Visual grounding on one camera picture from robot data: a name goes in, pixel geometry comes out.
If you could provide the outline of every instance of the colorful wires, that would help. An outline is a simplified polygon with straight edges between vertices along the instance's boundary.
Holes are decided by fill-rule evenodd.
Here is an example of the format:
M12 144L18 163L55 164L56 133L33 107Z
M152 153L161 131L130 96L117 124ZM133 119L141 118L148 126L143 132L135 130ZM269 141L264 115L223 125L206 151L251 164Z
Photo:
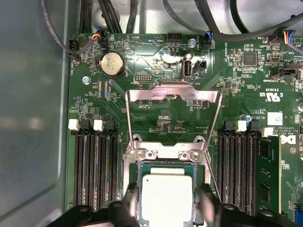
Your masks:
M209 29L205 30L205 34L208 35L209 39L212 39L212 32L211 32L211 30L209 30Z
M285 45L287 45L289 48L291 48L294 51L296 51L296 52L300 53L301 55L303 55L303 50L299 49L297 46L295 46L291 42L294 33L295 33L295 31L284 31L283 32Z
M288 45L291 42L294 33L295 33L295 31L284 31L283 32L285 45Z
M91 36L92 40L97 40L99 38L101 38L100 28L98 28L97 31L96 31L96 33Z
M92 40L97 40L97 39L99 39L101 36L100 36L100 34L93 34L92 36L91 36L91 39Z

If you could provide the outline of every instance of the white label sticker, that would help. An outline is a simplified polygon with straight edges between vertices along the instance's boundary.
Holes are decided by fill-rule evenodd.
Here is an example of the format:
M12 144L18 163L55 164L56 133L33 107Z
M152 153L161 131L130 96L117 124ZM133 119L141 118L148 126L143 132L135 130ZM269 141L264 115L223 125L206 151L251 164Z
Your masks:
M268 112L267 125L283 125L283 113L281 112Z

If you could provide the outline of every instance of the wire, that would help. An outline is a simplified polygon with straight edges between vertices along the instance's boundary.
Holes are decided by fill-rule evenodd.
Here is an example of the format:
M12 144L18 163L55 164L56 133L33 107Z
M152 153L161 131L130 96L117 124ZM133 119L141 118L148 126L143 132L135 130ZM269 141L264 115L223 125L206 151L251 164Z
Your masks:
M175 11L171 8L168 0L163 0L163 5L164 8L166 9L167 13L170 15L170 17L176 21L178 24L182 25L183 27L187 28L188 30L195 32L196 34L204 35L205 31L204 30L199 30L190 24L186 23L184 20L182 20L176 13Z
M104 0L98 0L98 2L99 2L99 5L100 5L101 11L102 11L102 15L104 17L104 20L106 22L109 32L115 33L115 27L113 25L112 19L110 18L110 15L108 13Z
M237 0L230 0L230 7L231 7L231 13L232 13L232 19L235 22L235 25L239 29L239 31L242 34L249 33L249 30L245 27L243 24L239 12L238 12L238 6L237 6Z
M285 45L287 45L288 42L287 42L287 38L286 38L286 31L284 31L283 34L284 34L284 43L285 43Z
M134 32L136 17L137 17L137 0L131 0L129 19L126 26L126 33L130 34Z
M122 33L122 29L121 29L121 26L119 24L119 21L118 21L118 18L117 18L117 14L115 12L115 9L113 7L113 4L110 0L106 0L104 1L105 2L105 6L110 14L110 17L113 21L113 24L114 24L114 28L116 30L117 33Z
M66 50L66 52L73 54L73 55L81 54L81 53L85 52L89 48L89 46L94 42L92 39L88 40L84 44L84 46L78 51L74 51L74 50L68 48L67 46L65 46L53 28L51 19L49 18L48 11L47 11L46 0L41 0L41 6L42 6L42 13L43 13L48 30L50 31L50 33L52 34L54 40L58 43L58 45L61 46L62 49Z
M292 40L293 34L295 33L295 31L292 31L291 34L288 37L288 42L290 42Z
M205 34L208 35L209 39L212 39L212 35L210 34L210 32L206 32Z
M256 38L259 36L266 36L273 34L276 30L283 30L285 28L288 28L299 21L303 19L303 13L292 17L280 24L277 24L275 26L271 26L266 29L262 29L256 32L246 33L246 34L236 34L236 35L226 35L220 32L218 29L213 15L209 9L209 6L207 4L207 0L195 0L196 6L203 17L204 21L208 25L209 29L212 31L213 35L216 36L218 40L225 41L225 42L238 42L238 41L244 41L252 38Z
M100 34L93 34L92 36L91 36L91 39L92 40L96 40L96 39L98 39L98 38L100 38L101 36L100 36Z
M293 45L293 43L288 43L287 46L289 46L294 51L297 51L298 53L300 53L301 55L303 55L303 50L300 50L298 47L296 47L295 45Z

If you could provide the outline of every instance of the integrated circuit chip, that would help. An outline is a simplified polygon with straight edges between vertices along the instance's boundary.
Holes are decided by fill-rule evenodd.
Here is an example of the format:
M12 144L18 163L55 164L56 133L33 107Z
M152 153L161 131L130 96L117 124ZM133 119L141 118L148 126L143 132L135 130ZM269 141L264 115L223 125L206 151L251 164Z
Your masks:
M256 53L244 53L243 54L244 66L257 66L257 54Z

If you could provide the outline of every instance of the silver screw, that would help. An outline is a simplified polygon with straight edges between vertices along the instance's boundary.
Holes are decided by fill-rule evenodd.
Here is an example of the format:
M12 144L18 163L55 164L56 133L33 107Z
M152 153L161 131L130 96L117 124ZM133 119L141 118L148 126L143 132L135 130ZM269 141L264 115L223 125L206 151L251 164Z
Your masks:
M145 150L138 150L138 151L136 152L136 157L137 157L137 159L139 159L139 160L144 159L144 158L145 158Z
M197 46L197 41L195 39L189 39L187 45L189 48L194 48Z
M85 85L90 84L90 77L89 76L84 76L82 78L82 83L85 84Z
M191 57L192 57L192 55L191 55L190 53L187 53L187 54L185 55L185 58L186 58L186 59L191 59Z
M190 158L194 161L198 161L200 158L200 154L196 151L190 153Z
M261 211L261 214L263 214L264 216L267 216L267 217L272 217L273 216L272 212L270 212L268 210Z

